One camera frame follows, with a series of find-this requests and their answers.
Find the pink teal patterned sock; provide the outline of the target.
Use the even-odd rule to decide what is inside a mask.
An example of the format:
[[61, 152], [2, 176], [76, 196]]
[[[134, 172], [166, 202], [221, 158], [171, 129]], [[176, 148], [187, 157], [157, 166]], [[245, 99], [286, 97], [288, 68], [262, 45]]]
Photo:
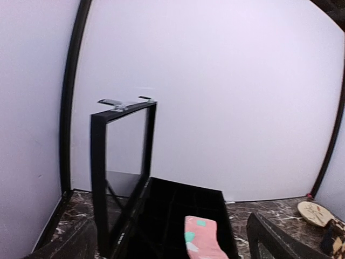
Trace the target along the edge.
[[196, 216], [184, 218], [184, 240], [191, 259], [226, 259], [217, 241], [217, 223]]

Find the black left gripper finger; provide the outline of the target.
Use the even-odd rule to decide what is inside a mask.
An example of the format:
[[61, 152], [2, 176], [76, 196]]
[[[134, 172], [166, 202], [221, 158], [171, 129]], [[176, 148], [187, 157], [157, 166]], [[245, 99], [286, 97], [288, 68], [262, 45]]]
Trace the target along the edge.
[[274, 258], [329, 258], [292, 238], [259, 213], [249, 215], [246, 232], [252, 258], [262, 258], [261, 246]]

